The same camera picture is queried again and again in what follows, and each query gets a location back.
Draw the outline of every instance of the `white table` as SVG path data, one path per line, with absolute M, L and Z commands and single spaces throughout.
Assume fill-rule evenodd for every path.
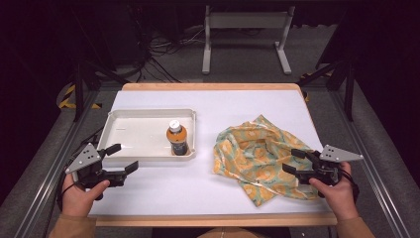
M 196 156 L 186 162 L 143 162 L 122 187 L 108 188 L 90 212 L 106 226 L 310 226 L 337 220 L 323 199 L 277 196 L 260 207 L 238 183 L 212 173 L 213 146 L 229 126 L 260 114 L 315 150 L 322 150 L 295 84 L 126 84 L 112 110 L 191 108 Z M 115 163 L 104 163 L 115 167 Z

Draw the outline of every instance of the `hand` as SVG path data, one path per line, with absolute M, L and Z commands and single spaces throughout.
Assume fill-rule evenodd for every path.
M 342 162 L 340 163 L 340 167 L 351 175 L 352 170 L 349 163 Z M 328 186 L 315 178 L 311 178 L 309 183 L 325 195 L 328 204 L 331 209 L 333 209 L 334 214 L 336 214 L 337 220 L 347 220 L 359 217 L 358 210 L 356 209 L 353 200 L 352 183 L 348 179 L 342 177 L 335 186 Z
M 74 183 L 72 174 L 67 175 L 62 185 L 65 190 Z M 69 216 L 87 216 L 92 208 L 93 201 L 109 186 L 110 181 L 103 180 L 89 191 L 77 185 L 69 188 L 62 198 L 62 214 Z

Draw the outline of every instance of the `white tray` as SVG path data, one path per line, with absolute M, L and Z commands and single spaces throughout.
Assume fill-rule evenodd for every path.
M 121 151 L 106 157 L 108 162 L 188 161 L 195 157 L 195 111 L 191 109 L 127 109 L 108 114 L 98 150 L 121 144 Z M 166 130 L 178 120 L 187 131 L 189 152 L 175 156 Z

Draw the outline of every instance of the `orange patterned cloth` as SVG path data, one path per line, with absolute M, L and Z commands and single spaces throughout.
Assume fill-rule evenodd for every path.
M 299 171 L 311 170 L 308 160 L 291 156 L 291 149 L 312 150 L 298 138 L 272 125 L 262 115 L 253 122 L 221 132 L 213 149 L 213 172 L 237 179 L 256 206 L 277 194 L 297 199 L 314 199 L 315 188 L 299 190 L 297 178 L 283 171 L 288 164 Z

